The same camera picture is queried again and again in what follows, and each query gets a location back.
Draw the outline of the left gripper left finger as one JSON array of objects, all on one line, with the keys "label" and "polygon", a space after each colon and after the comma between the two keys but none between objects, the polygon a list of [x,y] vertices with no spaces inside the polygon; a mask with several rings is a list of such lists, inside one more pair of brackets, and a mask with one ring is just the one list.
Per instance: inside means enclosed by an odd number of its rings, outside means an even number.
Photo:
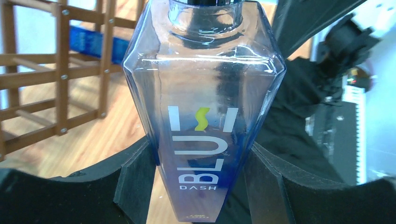
[{"label": "left gripper left finger", "polygon": [[144,224],[156,164],[146,138],[67,177],[3,168],[3,224]]}]

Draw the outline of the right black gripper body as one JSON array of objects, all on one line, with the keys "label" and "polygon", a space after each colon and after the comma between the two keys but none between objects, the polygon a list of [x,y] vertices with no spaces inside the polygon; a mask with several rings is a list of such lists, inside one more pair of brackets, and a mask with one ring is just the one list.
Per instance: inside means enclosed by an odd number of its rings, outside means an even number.
[{"label": "right black gripper body", "polygon": [[348,14],[329,30],[324,40],[317,46],[317,66],[328,78],[347,76],[346,83],[363,88],[365,92],[372,89],[374,82],[369,72],[358,66],[369,59],[371,49],[381,39],[371,34],[371,27],[361,29]]}]

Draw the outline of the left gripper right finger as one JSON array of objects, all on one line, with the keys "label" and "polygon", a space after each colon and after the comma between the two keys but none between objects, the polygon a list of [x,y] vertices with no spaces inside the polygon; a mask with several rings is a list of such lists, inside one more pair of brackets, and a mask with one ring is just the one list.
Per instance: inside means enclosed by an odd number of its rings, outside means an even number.
[{"label": "left gripper right finger", "polygon": [[361,185],[334,182],[254,144],[244,166],[254,224],[393,224],[396,179]]}]

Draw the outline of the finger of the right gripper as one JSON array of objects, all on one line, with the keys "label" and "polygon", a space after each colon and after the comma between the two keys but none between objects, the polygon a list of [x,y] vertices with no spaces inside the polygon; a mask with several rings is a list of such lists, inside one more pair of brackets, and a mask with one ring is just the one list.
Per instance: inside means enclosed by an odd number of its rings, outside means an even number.
[{"label": "finger of the right gripper", "polygon": [[365,0],[279,0],[272,29],[284,58]]}]

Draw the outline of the blue labelled clear bottle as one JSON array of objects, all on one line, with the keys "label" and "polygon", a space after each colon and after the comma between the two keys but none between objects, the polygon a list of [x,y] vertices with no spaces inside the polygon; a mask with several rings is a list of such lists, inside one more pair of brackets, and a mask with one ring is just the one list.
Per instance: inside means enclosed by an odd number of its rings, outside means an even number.
[{"label": "blue labelled clear bottle", "polygon": [[180,222],[213,223],[286,72],[253,0],[150,0],[122,68]]}]

